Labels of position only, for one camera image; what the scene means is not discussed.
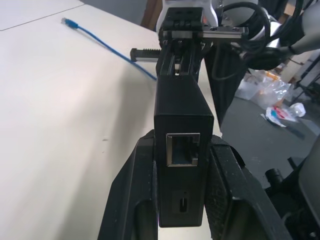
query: ethernet port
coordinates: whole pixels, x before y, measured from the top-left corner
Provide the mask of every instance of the ethernet port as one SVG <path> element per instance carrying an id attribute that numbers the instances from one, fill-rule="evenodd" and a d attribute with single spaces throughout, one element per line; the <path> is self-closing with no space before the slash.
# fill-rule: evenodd
<path id="1" fill-rule="evenodd" d="M 195 167 L 198 165 L 200 133 L 168 133 L 166 135 L 166 165 Z"/>

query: plastic bag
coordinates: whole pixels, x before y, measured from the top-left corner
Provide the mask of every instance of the plastic bag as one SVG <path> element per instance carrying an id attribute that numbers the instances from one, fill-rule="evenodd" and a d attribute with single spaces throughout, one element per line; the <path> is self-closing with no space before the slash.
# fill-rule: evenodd
<path id="1" fill-rule="evenodd" d="M 305 107 L 302 103 L 298 102 L 290 107 L 283 105 L 282 107 L 271 106 L 267 107 L 265 117 L 272 123 L 279 125 L 280 127 L 286 127 L 283 125 L 284 121 L 298 122 L 298 119 L 306 114 Z"/>
<path id="2" fill-rule="evenodd" d="M 237 91 L 235 92 L 235 96 L 237 98 L 250 100 L 254 95 L 256 95 L 260 88 L 261 86 L 259 79 L 254 75 L 246 73 Z"/>
<path id="3" fill-rule="evenodd" d="M 256 71 L 255 74 L 262 80 L 259 91 L 251 98 L 251 100 L 263 109 L 273 106 L 282 100 L 289 88 L 289 83 L 283 82 L 279 76 L 264 71 Z"/>

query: white table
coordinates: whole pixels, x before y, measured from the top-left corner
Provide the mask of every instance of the white table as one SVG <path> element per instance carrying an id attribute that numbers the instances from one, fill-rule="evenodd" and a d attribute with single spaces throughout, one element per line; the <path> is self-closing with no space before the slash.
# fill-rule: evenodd
<path id="1" fill-rule="evenodd" d="M 155 82 L 62 17 L 127 56 L 158 47 L 155 32 L 88 5 L 0 31 L 3 240 L 97 239 L 113 179 L 154 127 Z M 215 114 L 204 64 L 199 85 Z M 159 229 L 160 240 L 177 236 L 209 240 L 206 216 L 202 227 Z"/>
<path id="2" fill-rule="evenodd" d="M 79 0 L 1 0 L 0 31 L 84 5 Z"/>

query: clear plastic bag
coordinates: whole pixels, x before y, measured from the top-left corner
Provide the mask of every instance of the clear plastic bag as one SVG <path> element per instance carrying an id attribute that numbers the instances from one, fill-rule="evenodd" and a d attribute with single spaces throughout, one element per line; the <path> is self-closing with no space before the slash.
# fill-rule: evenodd
<path id="1" fill-rule="evenodd" d="M 246 73 L 235 92 L 235 96 L 237 98 L 250 100 L 254 95 L 256 95 L 260 88 L 261 85 L 259 83 L 259 79 L 254 75 Z"/>
<path id="2" fill-rule="evenodd" d="M 256 71 L 255 75 L 262 80 L 259 91 L 251 100 L 263 109 L 267 109 L 282 100 L 290 88 L 289 83 L 283 82 L 280 77 L 262 71 Z"/>

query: cable connector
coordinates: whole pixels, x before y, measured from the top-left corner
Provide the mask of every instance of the cable connector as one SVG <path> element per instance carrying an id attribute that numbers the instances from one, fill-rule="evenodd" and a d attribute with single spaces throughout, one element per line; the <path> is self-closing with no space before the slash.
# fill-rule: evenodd
<path id="1" fill-rule="evenodd" d="M 78 23 L 76 23 L 75 21 L 72 21 L 68 18 L 65 18 L 65 17 L 61 19 L 61 23 L 67 25 L 69 28 L 72 28 L 72 29 L 79 28 Z"/>

